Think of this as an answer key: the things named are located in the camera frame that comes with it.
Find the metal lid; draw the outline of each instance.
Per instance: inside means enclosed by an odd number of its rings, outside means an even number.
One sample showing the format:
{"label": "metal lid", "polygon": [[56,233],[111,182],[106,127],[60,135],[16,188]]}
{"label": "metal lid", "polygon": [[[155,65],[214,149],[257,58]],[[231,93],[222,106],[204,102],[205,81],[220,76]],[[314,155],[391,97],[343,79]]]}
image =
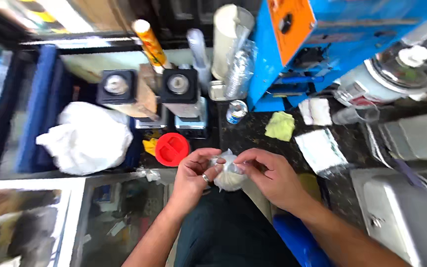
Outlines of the metal lid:
{"label": "metal lid", "polygon": [[189,89],[189,80],[182,74],[175,74],[169,78],[168,88],[175,94],[184,94]]}
{"label": "metal lid", "polygon": [[125,78],[119,75],[112,75],[106,79],[105,90],[112,94],[124,94],[129,89]]}
{"label": "metal lid", "polygon": [[232,114],[236,117],[243,117],[248,112],[248,107],[242,100],[233,100],[229,107],[232,109]]}
{"label": "metal lid", "polygon": [[371,59],[374,69],[389,83],[403,89],[427,88],[427,48],[397,44]]}

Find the forearm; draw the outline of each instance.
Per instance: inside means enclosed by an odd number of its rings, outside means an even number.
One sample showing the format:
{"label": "forearm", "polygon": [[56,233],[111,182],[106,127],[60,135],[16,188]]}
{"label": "forearm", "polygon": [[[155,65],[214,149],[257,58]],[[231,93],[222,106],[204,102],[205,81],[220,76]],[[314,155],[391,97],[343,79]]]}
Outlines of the forearm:
{"label": "forearm", "polygon": [[184,214],[179,214],[168,203],[156,217],[122,267],[165,266],[184,216]]}
{"label": "forearm", "polygon": [[396,254],[338,218],[321,203],[311,199],[307,205],[297,216],[338,266],[409,266]]}

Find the black knob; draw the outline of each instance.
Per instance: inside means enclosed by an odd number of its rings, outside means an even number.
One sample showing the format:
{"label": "black knob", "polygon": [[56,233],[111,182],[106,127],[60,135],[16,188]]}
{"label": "black knob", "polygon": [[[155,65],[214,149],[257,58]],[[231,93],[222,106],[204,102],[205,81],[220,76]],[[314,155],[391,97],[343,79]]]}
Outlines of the black knob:
{"label": "black knob", "polygon": [[286,14],[284,18],[279,22],[279,25],[278,25],[281,33],[286,34],[291,28],[292,23],[293,23],[293,15],[291,13]]}

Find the orange panel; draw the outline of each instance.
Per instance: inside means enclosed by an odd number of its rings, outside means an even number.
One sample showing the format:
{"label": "orange panel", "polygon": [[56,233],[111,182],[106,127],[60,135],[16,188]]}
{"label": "orange panel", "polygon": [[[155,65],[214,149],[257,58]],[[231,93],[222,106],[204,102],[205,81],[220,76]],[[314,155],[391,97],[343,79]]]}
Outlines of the orange panel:
{"label": "orange panel", "polygon": [[[281,62],[286,66],[312,32],[316,19],[308,0],[267,1]],[[292,15],[291,28],[283,34],[279,25],[288,14]]]}

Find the orange can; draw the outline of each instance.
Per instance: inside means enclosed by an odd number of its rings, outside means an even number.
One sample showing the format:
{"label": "orange can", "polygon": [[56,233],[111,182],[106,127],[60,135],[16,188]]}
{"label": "orange can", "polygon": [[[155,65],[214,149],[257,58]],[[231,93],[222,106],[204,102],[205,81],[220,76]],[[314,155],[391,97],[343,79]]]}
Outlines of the orange can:
{"label": "orange can", "polygon": [[143,50],[146,52],[151,65],[164,66],[168,63],[166,55],[159,44],[153,29],[148,21],[136,20],[132,24],[133,30],[138,34],[138,37],[143,41]]}

